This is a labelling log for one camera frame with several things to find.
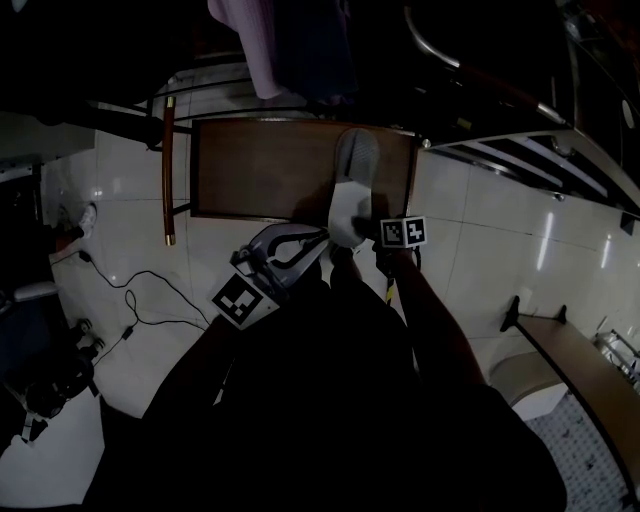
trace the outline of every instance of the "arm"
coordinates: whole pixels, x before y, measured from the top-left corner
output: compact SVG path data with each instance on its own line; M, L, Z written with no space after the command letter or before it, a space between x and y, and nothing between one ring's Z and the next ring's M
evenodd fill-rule
M413 263L411 251L394 251L388 258L418 366L441 381L485 384L462 329Z
M188 422L194 411L213 405L235 357L239 334L223 317L216 317L164 379L143 420Z

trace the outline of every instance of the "power cord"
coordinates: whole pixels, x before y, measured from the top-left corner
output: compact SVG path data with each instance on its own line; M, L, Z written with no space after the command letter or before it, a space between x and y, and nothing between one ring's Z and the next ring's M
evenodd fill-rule
M65 256L64 258L61 258L57 261L54 261L51 266L53 267L54 265L57 265L58 263L63 262L64 260L71 258L72 256L78 255L80 257L80 259L86 263L91 263L91 265L93 265L94 270L98 273L98 275L111 287L111 288L115 288L115 289L121 289L121 288L126 288L131 281L133 281L136 277L143 275L143 274L150 274L162 281L164 281L167 286L169 286L169 288L171 288L174 292L176 292L178 295L180 295L180 297L182 297L182 299L189 304L189 306L191 306L193 309L195 309L198 313L200 313L200 315L202 316L202 318L204 319L204 321L206 322L207 325L211 325L211 323L209 322L209 320L207 320L207 317L204 316L204 313L202 312L202 310L200 308L198 308L195 304L193 304L189 299L187 299L184 294L178 290L175 286L173 286L165 277L156 274L155 272L153 272L152 270L141 270L140 272L136 272L135 274L133 274L129 280L124 283L124 284L120 284L120 285L116 285L113 284L111 281L109 281L109 279L107 278L107 276L105 276L102 272L100 272L100 270L98 269L98 267L96 266L95 262L93 261L93 259L91 258L91 255L88 252L85 251L75 251L72 252L71 254ZM133 303L129 302L129 296L131 296ZM100 361L102 361L102 359L104 357L106 357L114 348L116 348L116 346L123 340L127 340L129 339L129 337L131 336L131 334L133 334L133 329L135 328L136 325L138 324L143 324L143 325L162 325L162 324L187 324L190 325L192 327L195 327L196 329L200 329L201 331L204 332L205 329L203 329L202 327L200 327L198 324L195 324L193 322L189 322L188 320L161 320L159 322L148 322L146 320L143 320L142 318L140 318L140 315L138 315L138 311L137 311L137 307L138 307L138 301L136 299L136 295L135 293L133 293L133 290L127 290L124 294L124 301L127 304L127 307L131 310L131 312L133 313L133 315L136 318L136 321L133 325L130 325L129 327L127 327L125 329L125 331L122 333L122 336L120 336L120 339L118 341L116 341L111 348L109 348L109 350L107 350L104 354L102 354L102 356L100 356L100 358L94 363L94 368L98 365L98 363L100 363Z

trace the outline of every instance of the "white tile floor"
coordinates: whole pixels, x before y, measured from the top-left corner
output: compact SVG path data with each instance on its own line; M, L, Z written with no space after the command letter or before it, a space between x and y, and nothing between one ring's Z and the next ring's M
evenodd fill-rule
M208 94L183 97L179 111L248 105L242 98L221 99L219 91ZM176 204L188 197L188 141L178 137L184 143L178 142L174 151ZM209 319L215 312L205 297L220 266L264 227L185 214L176 218L177 245L166 247L159 154L108 134L97 135L94 150L47 165L44 178L44 204L54 224L60 202L72 213L87 201L98 204L93 237L72 249L84 246L116 284L143 269L162 274ZM411 205L413 214L428 217L423 273L469 337L485 373L505 355L530 349L516 332L499 332L515 294L530 296L524 304L530 313L554 315L567 304L569 319L585 335L593 335L606 315L607 327L630 332L632 342L640 342L634 338L640 324L640 226L633 237L623 233L618 211L571 197L558 202L428 153L418 159ZM375 269L373 254L364 250L357 261L367 283L382 296L386 281ZM109 288L77 259L54 268L69 319L89 317L107 346L115 343L133 321L124 290ZM198 318L177 294L151 277L138 278L131 288L143 318ZM98 365L99 388L114 406L141 416L162 379L199 334L187 325L139 326Z

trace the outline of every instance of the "pink fabric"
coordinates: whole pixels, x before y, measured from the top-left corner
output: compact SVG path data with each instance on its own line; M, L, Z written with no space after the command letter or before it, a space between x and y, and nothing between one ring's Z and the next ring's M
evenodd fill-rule
M283 93L286 89L273 74L273 0L208 0L208 5L211 16L240 36L258 97L266 100Z

